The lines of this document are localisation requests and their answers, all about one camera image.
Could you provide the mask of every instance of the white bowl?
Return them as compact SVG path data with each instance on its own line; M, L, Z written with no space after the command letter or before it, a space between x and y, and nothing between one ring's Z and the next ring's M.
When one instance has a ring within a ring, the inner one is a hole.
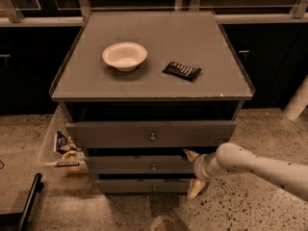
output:
M103 52L106 64L119 71L131 71L141 64L147 56L147 51L134 42L121 42L109 46Z

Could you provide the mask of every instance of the black cabinet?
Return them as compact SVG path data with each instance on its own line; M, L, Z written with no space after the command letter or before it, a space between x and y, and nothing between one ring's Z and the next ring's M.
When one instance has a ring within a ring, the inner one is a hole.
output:
M256 91L244 108L284 108L308 73L308 25L224 25Z
M55 111L48 91L79 30L0 28L0 115Z

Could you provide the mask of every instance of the floor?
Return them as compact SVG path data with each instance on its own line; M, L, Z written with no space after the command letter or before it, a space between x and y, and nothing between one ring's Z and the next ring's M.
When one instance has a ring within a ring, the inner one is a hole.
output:
M249 173L214 179L192 200L183 194L103 194L90 175L38 160L51 118L0 116L0 214L22 210L35 174L42 174L44 188L28 230L308 231L307 202ZM242 110L231 141L261 156L308 166L308 110L296 122L279 109Z

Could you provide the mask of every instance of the drawer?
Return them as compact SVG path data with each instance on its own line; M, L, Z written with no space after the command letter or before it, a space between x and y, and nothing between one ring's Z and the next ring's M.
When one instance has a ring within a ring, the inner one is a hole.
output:
M116 179L117 177L99 179L96 183L103 193L186 193L190 188L193 175L169 174L164 175L165 178L162 178L162 175L148 177L148 175L131 175L125 179Z
M85 162L92 173L193 173L192 163L181 156L90 157Z
M228 141L236 121L97 121L67 123L79 147L216 146Z

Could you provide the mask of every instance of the top drawer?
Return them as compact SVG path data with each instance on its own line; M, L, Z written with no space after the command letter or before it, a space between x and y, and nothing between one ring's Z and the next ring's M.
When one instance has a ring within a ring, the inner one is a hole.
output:
M67 123L79 147L217 146L228 141L236 121L98 121Z

